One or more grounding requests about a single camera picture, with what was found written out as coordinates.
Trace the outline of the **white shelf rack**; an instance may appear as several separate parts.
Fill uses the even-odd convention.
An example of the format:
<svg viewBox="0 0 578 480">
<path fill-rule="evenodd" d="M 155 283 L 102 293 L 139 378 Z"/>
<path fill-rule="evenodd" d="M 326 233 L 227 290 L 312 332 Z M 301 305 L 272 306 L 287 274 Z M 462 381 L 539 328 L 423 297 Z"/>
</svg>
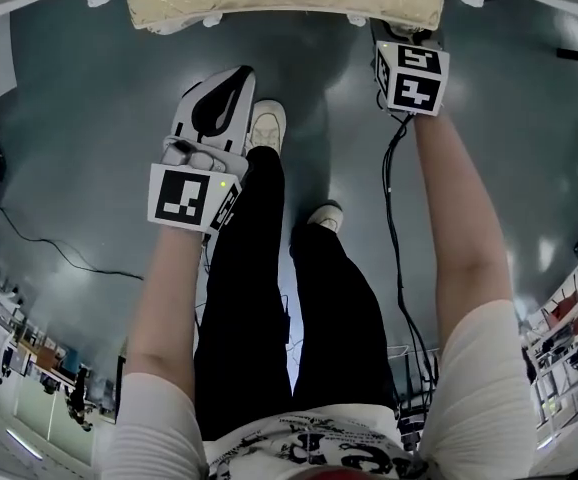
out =
<svg viewBox="0 0 578 480">
<path fill-rule="evenodd" d="M 540 447 L 578 422 L 578 241 L 573 252 L 576 267 L 521 325 Z"/>
</svg>

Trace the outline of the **person's white printed shirt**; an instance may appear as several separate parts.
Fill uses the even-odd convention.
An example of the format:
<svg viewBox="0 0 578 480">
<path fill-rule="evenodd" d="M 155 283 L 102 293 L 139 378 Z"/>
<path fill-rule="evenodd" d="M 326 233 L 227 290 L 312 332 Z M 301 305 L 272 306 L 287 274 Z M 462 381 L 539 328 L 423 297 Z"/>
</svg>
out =
<svg viewBox="0 0 578 480">
<path fill-rule="evenodd" d="M 519 480 L 536 447 L 515 310 L 496 300 L 451 333 L 414 452 L 398 443 L 392 413 L 368 404 L 289 411 L 205 441 L 179 387 L 132 373 L 101 480 Z"/>
</svg>

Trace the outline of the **person's right forearm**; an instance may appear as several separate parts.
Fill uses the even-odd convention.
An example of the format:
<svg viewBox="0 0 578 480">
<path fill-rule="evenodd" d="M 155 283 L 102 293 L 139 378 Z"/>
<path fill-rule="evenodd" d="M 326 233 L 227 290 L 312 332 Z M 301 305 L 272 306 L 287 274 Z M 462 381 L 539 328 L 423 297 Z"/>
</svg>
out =
<svg viewBox="0 0 578 480">
<path fill-rule="evenodd" d="M 436 257 L 440 341 L 472 310 L 512 298 L 506 249 L 494 206 L 446 114 L 414 118 Z"/>
</svg>

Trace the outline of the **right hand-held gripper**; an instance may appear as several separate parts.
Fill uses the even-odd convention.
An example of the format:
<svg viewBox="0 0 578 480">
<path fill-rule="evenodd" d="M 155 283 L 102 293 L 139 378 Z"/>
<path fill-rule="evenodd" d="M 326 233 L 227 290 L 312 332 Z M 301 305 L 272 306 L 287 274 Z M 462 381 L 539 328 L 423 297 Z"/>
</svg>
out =
<svg viewBox="0 0 578 480">
<path fill-rule="evenodd" d="M 390 111 L 436 116 L 449 78 L 450 54 L 429 30 L 370 21 L 374 79 Z"/>
</svg>

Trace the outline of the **person's left forearm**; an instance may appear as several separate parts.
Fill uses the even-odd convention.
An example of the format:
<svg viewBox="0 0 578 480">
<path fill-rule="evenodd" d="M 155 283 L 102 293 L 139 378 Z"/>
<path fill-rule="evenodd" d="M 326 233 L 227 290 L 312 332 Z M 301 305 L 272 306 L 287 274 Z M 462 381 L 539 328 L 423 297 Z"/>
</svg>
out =
<svg viewBox="0 0 578 480">
<path fill-rule="evenodd" d="M 195 301 L 203 235 L 163 226 L 128 339 L 126 370 L 194 392 Z"/>
</svg>

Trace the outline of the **person's white shoe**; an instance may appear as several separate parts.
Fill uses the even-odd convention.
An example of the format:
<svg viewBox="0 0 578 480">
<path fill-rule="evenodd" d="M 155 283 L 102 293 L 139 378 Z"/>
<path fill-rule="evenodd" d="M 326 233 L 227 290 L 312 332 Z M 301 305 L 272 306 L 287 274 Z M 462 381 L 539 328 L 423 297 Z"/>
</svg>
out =
<svg viewBox="0 0 578 480">
<path fill-rule="evenodd" d="M 254 104 L 250 131 L 245 141 L 245 154 L 256 147 L 269 147 L 281 153 L 287 118 L 283 105 L 276 100 L 260 100 Z"/>
<path fill-rule="evenodd" d="M 308 218 L 307 223 L 319 225 L 337 234 L 341 229 L 343 219 L 342 208 L 333 201 L 318 207 Z"/>
</svg>

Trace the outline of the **person's black trousers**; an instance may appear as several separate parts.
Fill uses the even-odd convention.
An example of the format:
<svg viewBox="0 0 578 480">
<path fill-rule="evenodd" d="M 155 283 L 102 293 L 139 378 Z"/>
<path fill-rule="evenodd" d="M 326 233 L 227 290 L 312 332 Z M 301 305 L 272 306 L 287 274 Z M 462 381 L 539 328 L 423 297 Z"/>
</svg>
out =
<svg viewBox="0 0 578 480">
<path fill-rule="evenodd" d="M 275 150 L 258 146 L 247 159 L 243 191 L 213 252 L 194 357 L 203 439 L 332 405 L 393 412 L 377 298 L 337 234 L 315 223 L 296 225 L 290 239 L 304 338 L 298 377 L 289 378 L 278 286 L 285 178 Z"/>
</svg>

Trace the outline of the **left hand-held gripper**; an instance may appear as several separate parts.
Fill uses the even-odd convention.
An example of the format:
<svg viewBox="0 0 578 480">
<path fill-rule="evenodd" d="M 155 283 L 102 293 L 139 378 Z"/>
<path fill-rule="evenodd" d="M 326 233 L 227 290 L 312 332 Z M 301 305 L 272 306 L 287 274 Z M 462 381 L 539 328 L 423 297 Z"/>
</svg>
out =
<svg viewBox="0 0 578 480">
<path fill-rule="evenodd" d="M 174 136 L 164 139 L 162 158 L 150 168 L 150 222 L 217 234 L 231 220 L 249 169 L 237 154 L 244 147 L 255 87 L 252 68 L 239 66 L 183 94 L 171 126 Z"/>
</svg>

